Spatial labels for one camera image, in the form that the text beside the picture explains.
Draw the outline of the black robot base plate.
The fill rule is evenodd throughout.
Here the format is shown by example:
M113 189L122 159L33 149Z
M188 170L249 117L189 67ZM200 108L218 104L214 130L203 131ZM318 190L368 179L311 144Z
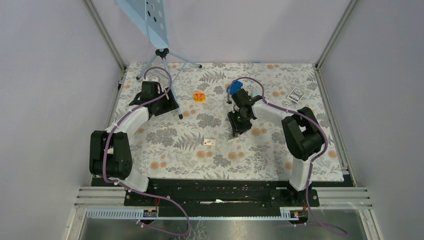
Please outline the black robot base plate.
M285 180L205 180L151 178L148 196L127 192L126 207L152 207L160 217L279 217L280 208L305 210L320 205L318 193L295 191Z

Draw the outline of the silver stapler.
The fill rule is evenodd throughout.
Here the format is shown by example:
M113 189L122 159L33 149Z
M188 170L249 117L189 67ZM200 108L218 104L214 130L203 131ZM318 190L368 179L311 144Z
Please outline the silver stapler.
M257 91L257 90L252 90L251 91L251 97L252 98L255 98L256 96L262 96L262 94L259 92L259 91Z

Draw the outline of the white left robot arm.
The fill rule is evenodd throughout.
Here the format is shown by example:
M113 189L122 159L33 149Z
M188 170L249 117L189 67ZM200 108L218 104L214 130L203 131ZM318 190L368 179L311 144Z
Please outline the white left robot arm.
M171 88L162 88L157 81L143 81L142 88L129 103L127 112L105 130L90 136L89 171L106 182L122 183L136 192L144 206L152 204L155 192L148 187L148 177L133 168L130 140L151 117L179 108Z

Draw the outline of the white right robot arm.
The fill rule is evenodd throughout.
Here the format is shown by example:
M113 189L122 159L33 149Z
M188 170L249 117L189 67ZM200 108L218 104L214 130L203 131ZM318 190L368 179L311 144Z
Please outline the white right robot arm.
M318 124L313 111L303 107L298 111L285 109L265 102L262 96L250 96L240 89L231 95L238 109L227 116L232 128L232 138L249 131L252 120L262 119L281 127L288 151L293 156L292 171L289 177L291 189L287 191L287 201L293 206L301 205L306 199L312 175L312 163L322 147L328 146L328 139Z

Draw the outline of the cardboard staple box sleeve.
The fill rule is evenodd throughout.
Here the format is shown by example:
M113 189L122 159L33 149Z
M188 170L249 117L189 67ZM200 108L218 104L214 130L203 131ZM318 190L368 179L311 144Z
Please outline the cardboard staple box sleeve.
M207 147L214 147L216 145L216 140L204 138L203 139L203 145L207 146Z

